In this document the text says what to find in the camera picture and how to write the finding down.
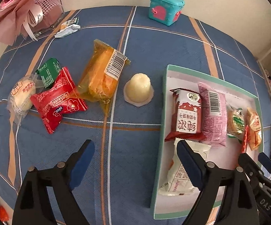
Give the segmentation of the clear white bun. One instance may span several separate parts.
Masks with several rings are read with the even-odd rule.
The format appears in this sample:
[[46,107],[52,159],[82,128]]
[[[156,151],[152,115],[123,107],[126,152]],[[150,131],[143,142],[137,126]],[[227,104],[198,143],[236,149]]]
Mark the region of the clear white bun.
[[14,85],[8,96],[7,109],[17,126],[33,106],[30,97],[43,89],[44,83],[36,74],[24,76]]

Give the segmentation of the small white snack wrapper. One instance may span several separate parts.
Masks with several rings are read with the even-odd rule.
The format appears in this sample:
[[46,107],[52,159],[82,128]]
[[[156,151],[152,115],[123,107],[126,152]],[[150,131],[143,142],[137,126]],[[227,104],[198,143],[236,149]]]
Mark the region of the small white snack wrapper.
[[54,35],[55,38],[64,38],[79,31],[81,28],[79,17],[72,18],[61,24],[60,30]]

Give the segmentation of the green snack packet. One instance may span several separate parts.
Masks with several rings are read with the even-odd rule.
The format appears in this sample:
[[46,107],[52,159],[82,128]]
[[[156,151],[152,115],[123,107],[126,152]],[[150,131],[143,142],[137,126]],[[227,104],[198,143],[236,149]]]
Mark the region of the green snack packet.
[[59,61],[56,58],[50,58],[35,73],[40,76],[45,88],[51,88],[61,69]]

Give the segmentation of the bright red snack bag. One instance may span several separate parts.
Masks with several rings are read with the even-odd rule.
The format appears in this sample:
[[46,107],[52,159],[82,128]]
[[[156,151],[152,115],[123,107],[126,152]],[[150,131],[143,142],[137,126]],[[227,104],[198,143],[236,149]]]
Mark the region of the bright red snack bag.
[[84,100],[70,97],[74,88],[75,83],[68,68],[62,67],[51,89],[30,97],[49,134],[56,130],[64,114],[88,109]]

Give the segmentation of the green cow biscuit packet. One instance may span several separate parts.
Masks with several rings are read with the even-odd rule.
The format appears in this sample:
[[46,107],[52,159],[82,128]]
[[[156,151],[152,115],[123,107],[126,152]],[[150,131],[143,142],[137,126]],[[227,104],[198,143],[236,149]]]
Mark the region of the green cow biscuit packet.
[[226,107],[227,110],[227,135],[230,138],[237,138],[239,141],[243,140],[245,123],[242,108],[235,108],[232,105]]

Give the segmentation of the blue plaid tablecloth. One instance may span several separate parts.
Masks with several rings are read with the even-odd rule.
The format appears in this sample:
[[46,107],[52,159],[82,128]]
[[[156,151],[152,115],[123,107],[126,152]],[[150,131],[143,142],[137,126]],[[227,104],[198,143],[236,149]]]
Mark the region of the blue plaid tablecloth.
[[[44,35],[37,41],[19,37],[0,57],[0,196],[14,207],[30,166],[54,167],[77,151],[86,139],[95,154],[74,196],[90,224],[181,224],[182,219],[155,220],[150,210],[162,114],[162,79],[168,65],[210,73],[203,41],[193,20],[181,15],[172,26],[148,18],[146,7],[101,7],[75,12],[81,29],[62,39]],[[67,67],[78,82],[99,39],[125,53],[115,109],[108,119],[98,103],[66,115],[49,134],[35,111],[20,126],[10,123],[7,99],[27,71],[50,58]],[[124,100],[124,86],[135,74],[146,74],[154,89],[148,104]]]

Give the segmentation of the long red patterned packet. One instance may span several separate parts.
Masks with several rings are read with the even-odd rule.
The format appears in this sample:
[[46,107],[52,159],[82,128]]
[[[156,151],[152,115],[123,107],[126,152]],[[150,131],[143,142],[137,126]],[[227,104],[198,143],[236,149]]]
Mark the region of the long red patterned packet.
[[244,129],[244,136],[241,144],[241,153],[246,153],[247,144],[248,144],[248,125],[246,125]]

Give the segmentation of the orange chips packet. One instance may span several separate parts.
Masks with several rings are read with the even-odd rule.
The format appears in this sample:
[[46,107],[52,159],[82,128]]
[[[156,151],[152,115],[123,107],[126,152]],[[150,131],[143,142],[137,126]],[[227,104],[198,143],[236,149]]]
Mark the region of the orange chips packet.
[[258,113],[250,107],[246,112],[246,124],[248,126],[248,144],[253,151],[258,149],[262,142],[262,127]]

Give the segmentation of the yellow cake packet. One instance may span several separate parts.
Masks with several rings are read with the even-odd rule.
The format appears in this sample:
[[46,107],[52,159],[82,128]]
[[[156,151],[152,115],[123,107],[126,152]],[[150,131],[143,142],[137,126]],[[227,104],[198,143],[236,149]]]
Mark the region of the yellow cake packet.
[[94,40],[94,52],[72,95],[90,102],[98,102],[108,115],[113,95],[125,65],[130,60],[119,50],[101,40]]

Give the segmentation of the teal rimmed white tray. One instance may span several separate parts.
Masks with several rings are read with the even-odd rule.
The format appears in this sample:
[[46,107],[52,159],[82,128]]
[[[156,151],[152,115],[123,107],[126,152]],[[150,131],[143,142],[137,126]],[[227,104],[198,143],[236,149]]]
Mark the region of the teal rimmed white tray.
[[[174,154],[174,142],[165,142],[165,137],[171,131],[171,118],[173,111],[173,88],[185,86],[198,91],[198,83],[204,83],[226,96],[226,102],[234,107],[242,108],[244,116],[250,107],[258,113],[261,127],[263,127],[262,112],[259,98],[250,92],[205,73],[185,67],[169,64],[163,76],[163,111],[160,129],[160,143],[158,161],[155,175],[154,188],[151,198],[151,213],[155,220],[185,217],[193,207],[199,190],[181,196],[164,196],[158,191],[159,186],[164,184],[169,165]],[[207,161],[214,162],[219,168],[233,170],[237,166],[241,144],[235,139],[226,138],[225,147],[211,147]]]

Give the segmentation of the dark red milk biscuit packet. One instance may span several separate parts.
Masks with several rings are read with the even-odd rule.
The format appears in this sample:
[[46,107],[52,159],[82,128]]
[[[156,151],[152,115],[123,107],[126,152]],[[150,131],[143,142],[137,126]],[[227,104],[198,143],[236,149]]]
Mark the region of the dark red milk biscuit packet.
[[171,131],[165,141],[176,138],[202,140],[202,98],[193,90],[186,88],[171,89],[173,93],[173,112]]

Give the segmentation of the white jelly cup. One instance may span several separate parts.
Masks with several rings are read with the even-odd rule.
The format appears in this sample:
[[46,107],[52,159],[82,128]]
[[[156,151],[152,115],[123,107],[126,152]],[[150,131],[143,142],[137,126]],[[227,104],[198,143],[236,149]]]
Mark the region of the white jelly cup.
[[143,73],[135,74],[124,86],[124,100],[136,107],[151,102],[154,96],[150,78]]

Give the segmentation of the pink rose bouquet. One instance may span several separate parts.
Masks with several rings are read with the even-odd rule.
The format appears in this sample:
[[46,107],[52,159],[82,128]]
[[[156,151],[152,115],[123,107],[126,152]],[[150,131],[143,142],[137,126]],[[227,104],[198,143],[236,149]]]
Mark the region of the pink rose bouquet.
[[42,20],[43,14],[35,0],[2,0],[0,3],[0,43],[12,46],[19,35],[36,40],[29,22],[29,11],[36,21]]

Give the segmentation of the pink snack packet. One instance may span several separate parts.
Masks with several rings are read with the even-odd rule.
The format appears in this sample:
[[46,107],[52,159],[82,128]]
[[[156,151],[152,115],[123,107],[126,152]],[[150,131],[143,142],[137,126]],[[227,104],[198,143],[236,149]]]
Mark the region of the pink snack packet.
[[214,147],[225,147],[227,137],[226,98],[209,85],[198,83],[202,98],[202,143]]

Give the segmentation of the white printed snack packet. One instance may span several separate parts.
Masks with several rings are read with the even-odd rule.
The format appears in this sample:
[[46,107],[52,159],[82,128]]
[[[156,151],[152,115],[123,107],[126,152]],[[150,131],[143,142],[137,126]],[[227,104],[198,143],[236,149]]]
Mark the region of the white printed snack packet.
[[[182,196],[193,193],[197,188],[194,187],[184,169],[178,155],[177,144],[182,139],[176,138],[174,141],[174,156],[171,161],[170,168],[166,175],[166,180],[159,188],[159,193],[163,196]],[[207,159],[211,146],[195,142],[192,140],[186,140],[191,149],[195,153],[199,153],[204,160]]]

